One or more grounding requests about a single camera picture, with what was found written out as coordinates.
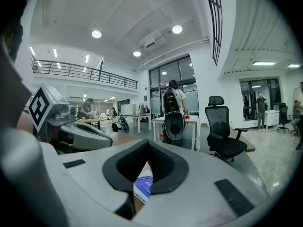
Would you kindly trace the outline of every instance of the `ceiling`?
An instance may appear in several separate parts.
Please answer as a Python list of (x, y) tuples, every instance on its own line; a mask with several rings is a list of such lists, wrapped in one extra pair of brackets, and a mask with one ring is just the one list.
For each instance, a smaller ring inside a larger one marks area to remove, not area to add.
[[(31, 44), (74, 47), (135, 69), (207, 36), (199, 17), (192, 0), (38, 0)], [(181, 34), (171, 32), (174, 25), (183, 27)], [(93, 38), (93, 30), (101, 31), (102, 37)], [(143, 48), (152, 36), (161, 39)], [(141, 57), (133, 56), (135, 50)]]
[[(67, 62), (95, 69), (99, 67), (100, 63), (103, 60), (103, 57), (99, 55), (65, 46), (39, 44), (32, 45), (32, 47), (35, 52), (34, 58), (36, 60)], [(55, 58), (53, 53), (54, 48), (57, 51), (57, 58)], [(87, 63), (85, 63), (85, 58), (87, 54), (89, 55), (89, 60)]]
[[(232, 45), (235, 53), (225, 73), (247, 70), (288, 70), (302, 63), (300, 47), (283, 14), (271, 0), (237, 0)], [(273, 61), (274, 66), (253, 66)]]

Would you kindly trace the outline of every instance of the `large window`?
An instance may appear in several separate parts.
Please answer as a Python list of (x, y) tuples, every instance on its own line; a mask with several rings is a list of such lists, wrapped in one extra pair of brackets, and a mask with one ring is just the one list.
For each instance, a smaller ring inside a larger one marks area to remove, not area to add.
[(166, 63), (150, 71), (151, 116), (163, 116), (162, 95), (170, 80), (176, 80), (178, 87), (187, 96), (186, 102), (190, 115), (199, 116), (199, 102), (194, 68), (189, 56)]
[(278, 79), (241, 81), (240, 86), (243, 99), (243, 119), (245, 121), (258, 119), (256, 100), (259, 92), (267, 98), (265, 101), (266, 110), (274, 109), (276, 105), (281, 103)]

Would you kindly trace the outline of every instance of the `white table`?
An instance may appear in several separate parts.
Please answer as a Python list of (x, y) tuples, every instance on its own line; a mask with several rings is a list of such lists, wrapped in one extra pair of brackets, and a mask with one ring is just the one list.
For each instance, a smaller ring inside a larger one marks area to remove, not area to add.
[[(165, 117), (157, 118), (153, 120), (153, 140), (157, 141), (157, 133), (156, 133), (156, 124), (157, 123), (164, 123)], [(195, 141), (196, 141), (196, 148), (200, 150), (200, 121), (199, 117), (196, 115), (190, 115), (189, 119), (185, 120), (185, 123), (192, 124), (192, 141), (191, 141), (191, 150), (195, 150)]]
[(146, 118), (148, 117), (148, 122), (149, 122), (149, 129), (151, 130), (151, 120), (152, 120), (152, 117), (150, 114), (140, 114), (140, 115), (134, 115), (134, 114), (122, 114), (122, 116), (124, 117), (132, 117), (132, 118), (135, 118), (134, 120), (134, 126), (136, 127), (136, 119), (138, 119), (138, 134), (140, 134), (140, 118)]

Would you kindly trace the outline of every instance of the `black office chair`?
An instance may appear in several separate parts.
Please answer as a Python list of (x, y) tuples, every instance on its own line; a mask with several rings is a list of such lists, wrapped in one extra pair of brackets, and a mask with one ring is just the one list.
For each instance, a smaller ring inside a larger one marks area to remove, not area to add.
[(279, 124), (282, 124), (282, 127), (278, 127), (277, 131), (279, 132), (279, 130), (284, 130), (284, 133), (286, 133), (286, 130), (289, 131), (289, 128), (285, 127), (285, 125), (287, 123), (289, 123), (289, 120), (287, 118), (287, 109), (288, 107), (286, 106), (286, 103), (281, 103), (279, 110)]
[(215, 151), (215, 156), (220, 159), (232, 159), (246, 150), (247, 144), (240, 141), (241, 132), (247, 132), (246, 129), (235, 129), (238, 131), (237, 139), (229, 138), (229, 110), (223, 105), (224, 99), (221, 96), (210, 96), (205, 113), (209, 122), (210, 133), (207, 137), (210, 151)]

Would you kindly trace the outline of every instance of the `chair armrest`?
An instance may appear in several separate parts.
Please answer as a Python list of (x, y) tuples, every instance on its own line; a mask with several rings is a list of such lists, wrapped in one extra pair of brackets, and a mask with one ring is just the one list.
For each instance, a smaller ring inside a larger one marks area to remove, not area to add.
[(210, 132), (209, 135), (213, 136), (217, 140), (222, 140), (223, 139), (223, 137), (221, 135), (218, 135), (218, 134), (213, 133), (213, 132)]
[(236, 128), (235, 130), (238, 131), (236, 140), (239, 140), (242, 131), (243, 132), (247, 132), (248, 131), (247, 129), (239, 129), (239, 128)]

